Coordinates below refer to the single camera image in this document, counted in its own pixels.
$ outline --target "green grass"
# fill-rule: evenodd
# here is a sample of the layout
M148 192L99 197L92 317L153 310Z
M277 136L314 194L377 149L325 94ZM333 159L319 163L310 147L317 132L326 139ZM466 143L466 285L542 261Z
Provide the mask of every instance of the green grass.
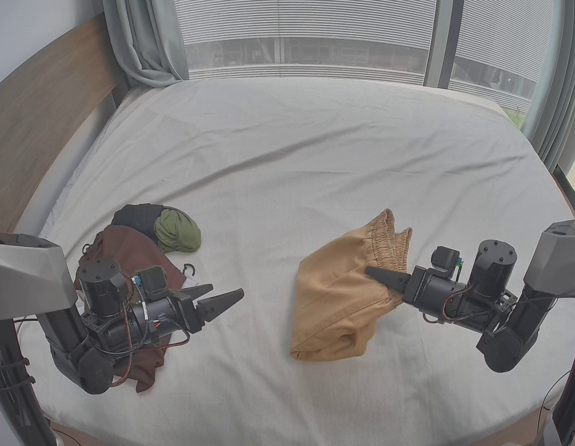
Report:
M513 121L513 124L520 129L525 120L525 115L522 112L510 111L508 109L504 111L510 120Z

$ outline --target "mattress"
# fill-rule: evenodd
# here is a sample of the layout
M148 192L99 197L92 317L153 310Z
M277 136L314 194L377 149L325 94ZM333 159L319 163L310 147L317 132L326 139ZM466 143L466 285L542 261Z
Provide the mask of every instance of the mattress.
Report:
M202 230L190 262L214 293L245 297L166 353L155 385L91 396L54 367L41 329L21 329L47 415L113 445L462 445L535 410L572 364L575 301L560 300L535 346L497 374L479 334L430 325L403 305L362 357L289 356L298 263L391 208L413 228L408 266L444 245L514 245L522 276L541 232L572 215L551 176L494 103L374 81L244 78L135 90L56 203L42 236L71 273L84 243L126 203L163 203ZM174 334L173 341L181 334Z

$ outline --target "maroon fabric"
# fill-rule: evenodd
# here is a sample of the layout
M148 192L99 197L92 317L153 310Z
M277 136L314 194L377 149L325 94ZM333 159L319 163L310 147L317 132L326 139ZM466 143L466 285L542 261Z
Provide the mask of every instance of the maroon fabric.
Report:
M167 278L167 284L172 291L179 291L186 277L175 267L172 262L162 253L159 248L144 234L125 226L108 225L104 231L95 236L85 254L79 259L83 261L98 257L113 259L120 264L120 271L128 277L134 276L140 271L151 266L162 266ZM127 279L129 292L132 285ZM81 291L81 284L75 279L75 289ZM131 301L139 300L135 292ZM160 345L170 343L170 335L161 338ZM133 361L130 367L129 378L137 381L136 391L140 393L147 390L155 382L155 369L164 365L165 348L157 350L140 350L133 353ZM122 359L114 365L114 373L124 375L128 366L128 359Z

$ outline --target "rolled green garment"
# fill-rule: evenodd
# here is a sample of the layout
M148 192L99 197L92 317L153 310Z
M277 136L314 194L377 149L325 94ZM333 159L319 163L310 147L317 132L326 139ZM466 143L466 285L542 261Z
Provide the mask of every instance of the rolled green garment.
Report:
M191 217L179 210L164 207L153 227L157 246L164 253L192 253L201 245L201 230Z

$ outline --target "brown clothing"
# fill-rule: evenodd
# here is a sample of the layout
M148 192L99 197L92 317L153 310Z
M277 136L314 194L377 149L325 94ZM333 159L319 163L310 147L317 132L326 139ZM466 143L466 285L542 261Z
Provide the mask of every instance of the brown clothing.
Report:
M395 234L385 210L305 258L298 269L290 354L299 361L335 361L366 352L377 319L401 295L364 274L366 266L407 272L412 230Z
M179 291L186 277L172 264L172 262L157 248L157 246L144 234L125 226L108 225L104 231L95 236L85 254L79 259L79 263L98 257L113 259L120 264L120 271L131 277L137 271L150 266L162 266L164 268L167 285L172 291ZM132 291L130 281L126 280L129 292ZM80 291L81 284L75 279L75 289ZM139 299L135 293L131 301ZM161 346L170 343L170 335L162 337ZM133 353L133 361L129 377L137 381L137 393L147 390L155 382L155 369L164 365L165 349L137 351ZM124 375L128 365L128 359L121 359L114 366L114 373Z

